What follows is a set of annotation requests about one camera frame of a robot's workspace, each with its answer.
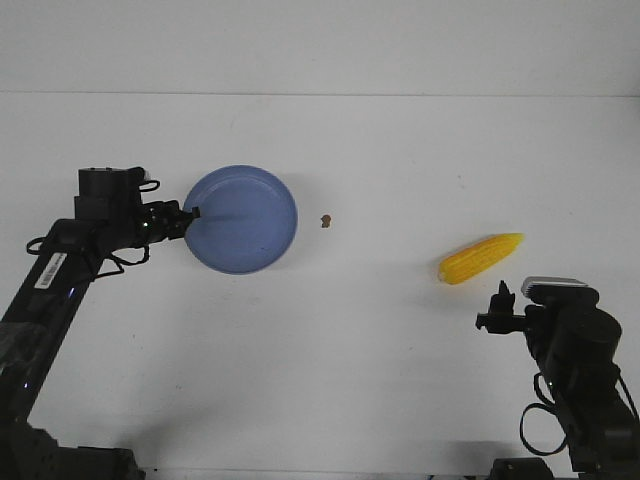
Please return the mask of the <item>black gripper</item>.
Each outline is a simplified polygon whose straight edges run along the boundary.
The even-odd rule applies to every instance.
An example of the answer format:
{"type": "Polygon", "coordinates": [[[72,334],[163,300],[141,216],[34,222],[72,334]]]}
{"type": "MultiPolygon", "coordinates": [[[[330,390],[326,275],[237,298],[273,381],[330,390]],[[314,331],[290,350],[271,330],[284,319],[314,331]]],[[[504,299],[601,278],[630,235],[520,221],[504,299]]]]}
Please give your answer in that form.
{"type": "Polygon", "coordinates": [[[515,294],[501,280],[497,293],[491,296],[488,312],[477,315],[476,328],[485,329],[490,334],[524,332],[527,329],[527,319],[524,315],[513,315],[514,305],[515,294]]]}
{"type": "Polygon", "coordinates": [[[149,245],[181,239],[193,220],[200,217],[199,207],[193,207],[191,212],[185,211],[177,200],[143,204],[137,219],[137,242],[139,245],[149,245]]]}

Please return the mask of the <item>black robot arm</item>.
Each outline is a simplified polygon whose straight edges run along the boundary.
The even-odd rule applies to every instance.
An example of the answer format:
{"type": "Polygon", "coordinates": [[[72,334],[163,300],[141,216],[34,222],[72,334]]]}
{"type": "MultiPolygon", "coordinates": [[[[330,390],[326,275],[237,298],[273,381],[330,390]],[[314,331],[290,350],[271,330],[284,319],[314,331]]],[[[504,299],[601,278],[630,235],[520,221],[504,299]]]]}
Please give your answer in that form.
{"type": "Polygon", "coordinates": [[[199,218],[176,200],[145,203],[160,183],[141,167],[84,168],[74,216],[26,250],[36,261],[1,320],[1,476],[4,479],[143,479],[129,449],[64,447],[28,417],[86,291],[105,261],[123,273],[123,249],[185,236],[199,218]]]}
{"type": "Polygon", "coordinates": [[[553,415],[566,451],[581,479],[636,479],[639,476],[639,413],[614,355],[620,323],[598,306],[599,293],[575,279],[528,277],[523,314],[515,295],[501,283],[476,326],[490,334],[520,332],[538,371],[537,396],[529,410],[553,415]]]}

